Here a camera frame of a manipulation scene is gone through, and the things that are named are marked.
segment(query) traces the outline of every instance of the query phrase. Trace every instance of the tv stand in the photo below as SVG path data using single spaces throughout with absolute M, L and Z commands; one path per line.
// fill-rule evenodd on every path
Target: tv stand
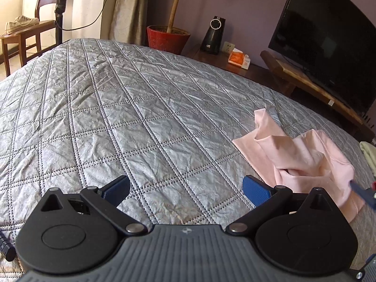
M 297 69 L 289 63 L 278 59 L 268 51 L 262 51 L 260 56 L 269 68 L 270 72 L 276 77 L 281 78 L 280 89 L 285 96 L 290 97 L 294 89 L 298 87 L 313 95 L 321 102 L 324 102 L 350 121 L 353 124 L 353 130 L 350 132 L 350 134 L 354 135 L 358 130 L 367 130 L 371 132 L 371 130 L 365 124 L 365 121 L 353 109 L 351 109 L 347 104 L 343 103 L 343 101 L 339 98 L 332 96 L 318 84 L 315 84 L 300 69 Z
M 314 84 L 318 85 L 322 89 L 324 89 L 326 92 L 328 92 L 332 97 L 339 100 L 342 104 L 344 104 L 347 108 L 351 109 L 350 105 L 341 97 L 338 93 L 334 92 L 333 90 L 330 90 L 327 86 L 325 86 L 320 80 L 317 78 L 311 76 L 310 74 L 306 74 L 308 78 L 313 82 Z

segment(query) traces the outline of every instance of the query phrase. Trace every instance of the beige curtain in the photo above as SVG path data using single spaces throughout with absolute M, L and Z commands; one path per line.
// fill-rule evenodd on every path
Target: beige curtain
M 116 0 L 110 39 L 143 45 L 147 0 Z

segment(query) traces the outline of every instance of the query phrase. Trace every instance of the black speaker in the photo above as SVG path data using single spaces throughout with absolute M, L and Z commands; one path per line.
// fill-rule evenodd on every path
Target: black speaker
M 221 49 L 224 24 L 226 19 L 215 16 L 210 22 L 210 27 L 202 41 L 200 50 L 217 55 Z

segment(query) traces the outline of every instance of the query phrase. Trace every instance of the wooden table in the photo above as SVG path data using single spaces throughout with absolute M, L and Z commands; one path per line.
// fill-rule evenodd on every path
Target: wooden table
M 207 52 L 200 51 L 200 45 L 196 45 L 186 57 L 243 76 L 249 80 L 258 82 L 263 86 L 282 93 L 278 79 L 271 75 L 269 71 L 253 64 L 249 65 L 248 70 L 232 65 L 228 62 L 229 56 L 223 52 L 220 52 L 218 55 L 209 54 Z

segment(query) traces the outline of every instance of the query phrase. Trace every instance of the quilted bedspread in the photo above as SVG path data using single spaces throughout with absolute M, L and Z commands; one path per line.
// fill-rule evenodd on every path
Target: quilted bedspread
M 370 186 L 354 138 L 269 88 L 146 47 L 70 40 L 0 82 L 0 230 L 15 241 L 50 187 L 77 193 L 122 174 L 131 192 L 119 209 L 147 226 L 225 227 L 254 207 L 241 186 L 257 174 L 231 141 L 260 108 L 291 137 L 324 130 Z M 359 268 L 376 245 L 373 212 L 365 206 L 352 227 Z M 0 282 L 21 274 L 0 259 Z

